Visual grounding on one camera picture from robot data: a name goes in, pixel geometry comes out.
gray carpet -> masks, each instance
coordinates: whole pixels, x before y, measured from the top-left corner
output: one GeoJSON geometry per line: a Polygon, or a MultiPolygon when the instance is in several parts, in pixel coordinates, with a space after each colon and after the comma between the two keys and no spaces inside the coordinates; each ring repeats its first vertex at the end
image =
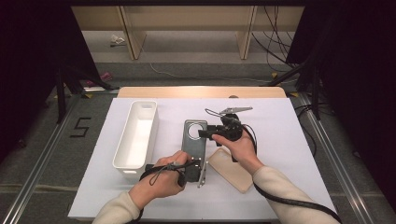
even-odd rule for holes
{"type": "MultiPolygon", "coordinates": [[[[268,72],[271,69],[263,64],[206,64],[206,63],[155,63],[158,71],[183,77],[171,77],[154,72],[148,63],[98,63],[100,73],[105,71],[113,74],[108,83],[114,86],[177,86],[177,85],[210,85],[210,86],[258,86],[262,82],[242,80],[242,78],[271,80],[268,72]],[[221,78],[200,79],[202,77],[234,77],[238,80],[221,78]]],[[[280,65],[278,69],[288,69],[280,65]]],[[[293,82],[282,85],[286,91],[293,91],[293,82]]],[[[76,195],[77,187],[84,176],[85,169],[91,158],[97,137],[106,118],[111,100],[116,94],[95,94],[92,98],[80,98],[71,114],[58,146],[39,179],[38,186],[23,212],[20,223],[78,223],[67,217],[76,195]],[[84,119],[80,125],[89,127],[85,137],[73,138],[71,135],[83,134],[83,130],[75,130],[79,118],[84,119]]],[[[294,106],[300,105],[299,98],[290,98],[294,106]]],[[[51,95],[47,101],[49,108],[43,108],[39,117],[25,136],[26,148],[17,148],[0,164],[0,217],[7,213],[21,184],[24,183],[35,165],[42,149],[54,129],[57,119],[56,99],[51,95]]],[[[361,160],[355,157],[353,146],[336,116],[331,115],[328,106],[320,109],[322,123],[330,136],[337,153],[341,156],[347,171],[359,189],[364,201],[373,216],[375,223],[396,223],[395,213],[370,177],[361,160]]],[[[315,136],[312,125],[306,115],[302,116],[302,124],[314,135],[318,145],[315,156],[318,168],[332,201],[338,209],[344,223],[358,223],[358,220],[332,170],[323,148],[315,136]]],[[[313,150],[312,140],[306,136],[313,150]]]]}

person's right hand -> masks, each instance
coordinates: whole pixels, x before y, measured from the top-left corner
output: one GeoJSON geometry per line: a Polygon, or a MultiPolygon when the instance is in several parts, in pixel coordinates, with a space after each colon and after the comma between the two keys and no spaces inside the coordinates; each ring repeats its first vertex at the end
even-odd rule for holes
{"type": "Polygon", "coordinates": [[[212,134],[212,138],[217,143],[230,149],[233,157],[238,160],[241,166],[251,175],[254,175],[254,173],[263,166],[262,162],[257,158],[253,142],[245,130],[242,132],[241,138],[234,142],[218,134],[212,134]]]}

white table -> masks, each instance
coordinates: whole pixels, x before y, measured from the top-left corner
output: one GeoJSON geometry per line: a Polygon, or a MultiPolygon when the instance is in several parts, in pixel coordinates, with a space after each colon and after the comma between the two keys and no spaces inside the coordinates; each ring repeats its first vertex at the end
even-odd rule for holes
{"type": "MultiPolygon", "coordinates": [[[[112,160],[128,109],[135,100],[158,103],[160,123],[152,163],[180,149],[186,119],[204,119],[208,124],[221,124],[219,118],[206,114],[205,108],[220,111],[226,107],[252,106],[253,110],[241,112],[238,116],[254,129],[259,158],[266,165],[283,172],[313,200],[335,211],[289,99],[116,98],[109,108],[69,217],[93,219],[107,201],[132,186],[133,183],[112,166],[112,160]]],[[[215,142],[207,141],[206,157],[216,149],[215,142]]],[[[195,183],[188,183],[178,195],[154,200],[145,208],[142,219],[253,221],[274,220],[276,215],[254,187],[242,194],[208,165],[203,187],[198,189],[195,183]]]]}

person's left hand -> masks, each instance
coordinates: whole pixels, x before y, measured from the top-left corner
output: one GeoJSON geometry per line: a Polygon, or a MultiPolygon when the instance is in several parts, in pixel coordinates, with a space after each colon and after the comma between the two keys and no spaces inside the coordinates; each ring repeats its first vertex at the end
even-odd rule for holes
{"type": "MultiPolygon", "coordinates": [[[[179,150],[173,156],[160,158],[154,166],[163,166],[174,161],[182,165],[187,161],[191,161],[191,156],[179,150]]],[[[179,176],[177,171],[161,171],[155,183],[150,185],[149,181],[155,175],[156,173],[146,176],[129,191],[132,201],[139,209],[144,208],[153,199],[176,195],[184,189],[184,186],[181,187],[177,183],[179,176]]]]}

black strap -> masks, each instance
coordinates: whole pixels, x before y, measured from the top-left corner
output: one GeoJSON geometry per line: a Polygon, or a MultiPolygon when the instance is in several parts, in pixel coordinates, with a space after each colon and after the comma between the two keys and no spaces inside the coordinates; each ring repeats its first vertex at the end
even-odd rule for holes
{"type": "Polygon", "coordinates": [[[332,216],[335,220],[337,220],[339,223],[342,223],[341,218],[334,213],[334,211],[326,206],[323,206],[318,203],[310,203],[310,202],[303,202],[303,201],[298,201],[298,200],[293,200],[293,199],[285,199],[285,198],[280,198],[275,195],[272,195],[263,189],[261,189],[259,186],[254,184],[254,187],[256,190],[265,198],[277,202],[277,203],[283,203],[283,204],[288,204],[288,205],[294,205],[294,206],[300,206],[300,207],[306,207],[306,208],[311,208],[311,209],[316,209],[321,212],[324,212],[330,216],[332,216]]]}

